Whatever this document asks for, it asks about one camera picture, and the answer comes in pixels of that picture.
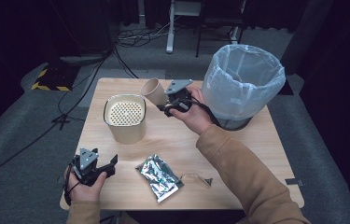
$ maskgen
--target yellow black warning tape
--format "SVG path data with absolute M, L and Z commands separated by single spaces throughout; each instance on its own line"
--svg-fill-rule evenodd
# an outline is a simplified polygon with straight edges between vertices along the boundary
M 41 85 L 40 82 L 45 78 L 48 68 L 44 68 L 43 71 L 37 77 L 35 84 L 32 86 L 32 90 L 42 90 L 42 91 L 70 91 L 68 87 L 65 86 L 55 86 L 55 85 Z

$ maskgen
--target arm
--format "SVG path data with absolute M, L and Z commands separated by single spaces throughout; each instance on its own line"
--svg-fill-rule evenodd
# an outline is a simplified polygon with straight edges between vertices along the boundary
M 199 89 L 188 89 L 204 103 Z M 187 113 L 170 112 L 200 135 L 197 148 L 239 199 L 251 223 L 309 223 L 291 201 L 288 188 L 248 147 L 213 125 L 198 106 L 193 105 Z
M 66 223 L 99 223 L 100 222 L 100 191 L 105 183 L 106 172 L 102 172 L 96 182 L 88 187 L 78 184 L 73 172 L 69 176 L 69 189 L 72 202 L 69 209 L 69 217 Z

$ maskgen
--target chair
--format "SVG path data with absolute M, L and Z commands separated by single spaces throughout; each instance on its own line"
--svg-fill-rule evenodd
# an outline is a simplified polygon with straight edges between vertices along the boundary
M 232 39 L 232 37 L 236 35 L 236 31 L 240 29 L 238 38 L 235 38 L 236 42 L 238 44 L 240 43 L 243 31 L 246 28 L 244 13 L 242 11 L 244 1 L 245 0 L 202 0 L 201 11 L 198 19 L 199 32 L 195 57 L 198 58 L 199 55 L 202 30 L 204 27 L 230 26 L 231 29 L 227 32 L 229 38 L 225 39 L 226 41 Z

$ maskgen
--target black cable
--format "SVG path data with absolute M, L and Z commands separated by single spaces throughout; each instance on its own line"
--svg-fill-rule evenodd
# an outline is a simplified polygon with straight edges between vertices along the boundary
M 119 51 L 117 50 L 117 47 L 114 47 L 114 55 L 117 56 L 117 59 L 119 60 L 119 63 L 122 65 L 122 67 L 124 68 L 125 72 L 130 75 L 131 77 L 135 77 L 135 78 L 139 78 L 133 71 L 132 69 L 128 66 L 128 64 L 126 64 L 122 58 L 119 56 Z
M 64 60 L 64 59 L 61 59 L 61 60 L 62 60 L 62 62 L 66 63 L 69 66 L 82 67 L 82 66 L 98 63 L 104 58 L 105 58 L 105 55 L 103 54 L 101 57 L 94 58 L 94 59 L 73 60 L 73 61 L 72 60 Z
M 93 75 L 93 79 L 95 79 L 96 74 L 99 70 L 99 68 L 102 66 L 103 62 L 105 61 L 101 60 L 98 64 L 98 67 L 95 71 L 95 74 Z M 2 166 L 4 166 L 6 163 L 8 163 L 9 161 L 11 161 L 12 159 L 14 159 L 16 156 L 18 156 L 19 154 L 21 154 L 24 150 L 26 150 L 27 148 L 31 147 L 34 143 L 36 143 L 38 140 L 40 140 L 42 137 L 44 137 L 49 131 L 51 131 L 56 125 L 58 125 L 59 123 L 63 122 L 65 120 L 65 118 L 70 114 L 70 112 L 72 112 L 76 106 L 81 102 L 81 100 L 85 97 L 85 95 L 87 94 L 88 90 L 91 87 L 92 82 L 90 83 L 90 85 L 88 86 L 88 88 L 85 90 L 84 94 L 81 96 L 81 98 L 71 107 L 71 109 L 65 113 L 64 115 L 62 115 L 61 117 L 58 117 L 58 119 L 56 120 L 56 122 L 49 127 L 46 131 L 44 131 L 42 134 L 40 134 L 34 141 L 32 141 L 30 144 L 28 144 L 26 147 L 23 147 L 21 150 L 19 150 L 18 152 L 16 152 L 14 155 L 10 156 L 8 159 L 6 159 L 5 161 L 3 161 L 2 163 L 0 163 L 0 168 Z
M 145 44 L 148 44 L 151 40 L 158 39 L 162 35 L 165 35 L 165 34 L 158 35 L 160 31 L 164 30 L 164 28 L 165 26 L 160 29 L 149 31 L 147 33 L 142 34 L 142 32 L 145 30 L 143 29 L 137 35 L 134 35 L 133 31 L 125 31 L 126 33 L 131 32 L 131 34 L 126 36 L 123 36 L 123 34 L 119 34 L 117 37 L 117 43 L 119 46 L 122 46 L 124 48 L 142 47 Z M 132 43 L 126 43 L 125 40 L 131 40 Z
M 97 63 L 91 70 L 91 73 L 89 75 L 87 75 L 86 77 L 84 77 L 78 84 L 76 84 L 74 87 L 72 87 L 72 89 L 78 87 L 81 83 L 83 83 L 85 80 L 87 80 L 92 74 L 93 74 L 93 71 L 96 69 L 96 67 L 98 66 L 99 64 Z M 63 100 L 64 96 L 67 95 L 67 93 L 69 93 L 69 91 L 67 91 L 61 98 L 61 100 L 59 100 L 58 102 L 58 110 L 59 112 L 61 112 L 61 114 L 64 116 L 65 113 L 61 110 L 61 101 Z M 73 118 L 73 117 L 70 117 L 70 116 L 67 116 L 68 118 L 70 119 L 75 119 L 75 120 L 81 120 L 81 121 L 84 121 L 84 119 L 77 119 L 77 118 Z
M 199 102 L 197 99 L 195 99 L 194 97 L 192 97 L 192 99 L 194 99 L 195 101 L 189 100 L 189 99 L 179 99 L 179 102 L 189 102 L 195 105 L 198 105 L 201 109 L 203 109 L 207 115 L 209 115 L 210 120 L 216 124 L 216 126 L 221 128 L 221 124 L 220 122 L 218 122 L 216 116 L 213 114 L 213 112 L 210 110 L 209 106 L 204 105 L 203 103 Z
M 114 220 L 114 217 L 115 216 L 113 216 L 113 215 L 109 216 L 109 217 L 104 217 L 104 218 L 100 219 L 100 223 L 103 223 L 104 221 L 110 220 L 110 222 L 108 224 L 111 224 Z
M 78 181 L 77 184 L 75 184 L 70 190 L 68 189 L 69 188 L 69 179 L 70 179 L 70 173 L 71 173 L 71 170 L 72 170 L 72 163 L 73 162 L 70 162 L 68 165 L 67 165 L 67 172 L 66 172 L 66 178 L 64 180 L 64 184 L 63 184 L 63 196 L 64 196 L 64 199 L 66 200 L 66 203 L 68 205 L 70 205 L 70 202 L 72 201 L 71 197 L 70 197 L 70 191 L 72 191 L 80 182 Z

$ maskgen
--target gray carpet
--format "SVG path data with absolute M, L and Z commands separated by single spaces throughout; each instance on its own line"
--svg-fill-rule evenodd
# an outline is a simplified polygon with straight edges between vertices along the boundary
M 245 31 L 242 42 L 281 58 L 290 39 L 291 34 L 283 30 L 256 29 Z M 224 44 L 204 41 L 200 57 L 195 58 L 196 35 L 192 29 L 183 29 L 176 32 L 173 54 L 165 52 L 166 35 L 143 47 L 118 50 L 134 71 L 164 71 L 167 79 L 202 80 L 212 54 Z M 51 121 L 61 115 L 59 108 L 67 112 L 79 100 L 93 65 L 81 69 L 75 81 L 80 84 L 73 91 L 32 91 L 43 67 L 41 64 L 25 74 L 21 83 L 25 94 L 0 118 L 0 163 L 49 130 L 0 168 L 0 223 L 64 223 L 67 218 L 67 212 L 59 206 L 62 185 L 57 183 L 57 177 L 74 155 L 89 100 L 75 107 L 70 123 L 62 130 Z M 113 69 L 123 67 L 110 55 L 101 71 Z M 278 95 L 268 107 L 295 176 L 305 184 L 301 187 L 305 200 L 302 212 L 313 223 L 350 223 L 350 194 L 298 95 L 302 79 L 293 75 L 287 80 L 294 95 Z M 103 211 L 102 217 L 109 214 L 112 213 Z
M 133 73 L 139 78 L 159 78 L 165 79 L 164 70 L 133 70 Z M 102 77 L 119 77 L 119 78 L 133 78 L 130 74 L 126 73 L 124 69 L 99 69 L 96 74 L 96 78 L 90 76 L 87 81 L 87 86 L 84 88 L 84 92 L 87 91 L 89 84 L 92 82 L 91 87 L 88 89 L 88 92 L 85 94 L 84 98 L 79 102 L 78 106 L 90 107 L 93 92 L 96 88 L 98 80 Z

